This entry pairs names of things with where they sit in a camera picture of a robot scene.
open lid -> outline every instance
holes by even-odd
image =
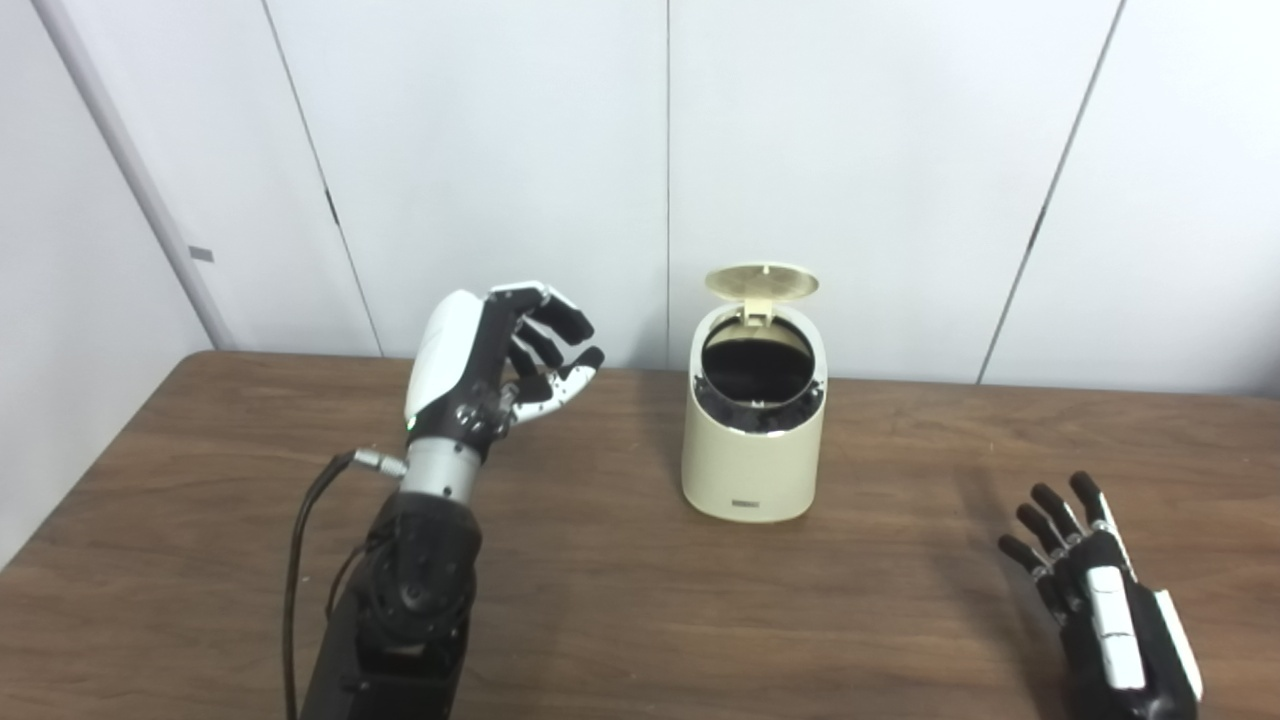
[[[818,290],[809,270],[786,263],[746,263],[707,273],[707,287],[724,300],[742,302],[742,320],[768,325],[773,304],[799,300]]]

cream trash can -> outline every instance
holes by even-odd
[[[813,503],[827,406],[818,328],[781,302],[818,290],[803,268],[735,265],[707,275],[732,300],[703,318],[689,356],[681,483],[698,510],[776,523]]]

robotic arm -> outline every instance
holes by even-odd
[[[1138,582],[1106,497],[1088,473],[1071,475],[1088,527],[1048,486],[1032,488],[1018,519],[1046,560],[1012,536],[1000,550],[1032,575],[1061,628],[1069,702],[1080,720],[1196,720],[1199,666],[1167,591]]]
[[[589,347],[566,365],[549,333],[580,345],[594,329],[572,302],[538,282],[495,287],[484,300],[466,291],[449,295],[428,322],[410,377],[406,460],[362,450],[330,464],[366,465],[401,484],[357,546],[364,559],[332,607],[303,720],[449,715],[476,594],[481,536],[468,503],[479,468],[513,425],[562,407],[604,361],[598,347]],[[503,382],[508,360],[518,378]],[[317,478],[321,491],[324,478],[335,474],[326,469]],[[310,502],[312,493],[303,501],[296,544]],[[296,578],[296,562],[291,571]],[[285,696],[294,720],[289,598],[292,588]]]

white wall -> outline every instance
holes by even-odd
[[[28,0],[0,68],[3,566],[209,338]]]
[[[224,345],[378,355],[259,0],[35,1]]]
[[[833,374],[974,382],[1116,3],[671,8],[672,365],[767,259]]]
[[[404,356],[449,290],[539,278],[678,368],[704,273],[773,259],[837,375],[951,382],[1117,5],[35,1],[227,346]],[[986,382],[1280,392],[1274,14],[1128,5]]]
[[[541,279],[612,365],[666,355],[666,6],[271,0],[383,346]]]
[[[1126,4],[986,382],[1280,395],[1277,33]]]

brown tabletop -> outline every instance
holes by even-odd
[[[408,370],[183,363],[0,573],[0,716],[282,717],[298,501],[330,455],[401,447]],[[1064,717],[1053,629],[995,538],[1080,468],[1172,589],[1202,717],[1280,716],[1280,402],[837,380],[818,500],[780,525],[684,501],[682,418],[682,375],[611,370],[495,446],[454,717]],[[303,687],[389,489],[349,471],[312,515]]]

